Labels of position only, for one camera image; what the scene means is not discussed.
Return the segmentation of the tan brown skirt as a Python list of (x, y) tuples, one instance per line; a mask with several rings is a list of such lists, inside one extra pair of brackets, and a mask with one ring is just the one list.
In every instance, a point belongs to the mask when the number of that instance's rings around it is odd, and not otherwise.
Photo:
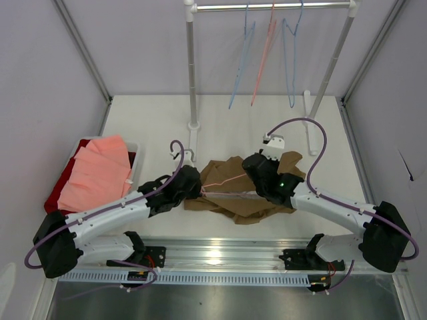
[[(211, 160), (201, 171), (201, 183), (220, 182), (225, 179), (244, 174), (243, 159), (240, 156), (230, 157), (226, 161)], [(259, 223), (277, 213), (292, 214), (295, 210), (284, 206), (274, 205), (264, 198), (250, 199), (212, 199), (199, 197), (185, 200), (184, 209), (188, 211), (212, 211), (225, 215), (237, 225), (251, 225)]]

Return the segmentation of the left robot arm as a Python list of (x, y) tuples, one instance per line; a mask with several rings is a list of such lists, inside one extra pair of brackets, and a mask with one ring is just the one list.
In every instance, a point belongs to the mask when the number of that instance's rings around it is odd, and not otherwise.
[(106, 263), (136, 267), (145, 258), (145, 246), (134, 231), (108, 237), (112, 229), (149, 219), (201, 195), (198, 170), (183, 166), (173, 175), (144, 183), (137, 191), (100, 208), (81, 213), (54, 211), (45, 216), (33, 244), (46, 278), (62, 276), (77, 265)]

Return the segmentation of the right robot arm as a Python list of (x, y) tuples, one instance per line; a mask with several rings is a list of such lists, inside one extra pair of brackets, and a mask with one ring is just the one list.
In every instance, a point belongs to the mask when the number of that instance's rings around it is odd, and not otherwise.
[(274, 205), (313, 213), (349, 230), (347, 235), (314, 235), (302, 251), (310, 269), (353, 260), (393, 273), (403, 260), (410, 232), (393, 204), (333, 198), (311, 187), (307, 179), (278, 173), (278, 162), (259, 153), (244, 159), (242, 168), (256, 193)]

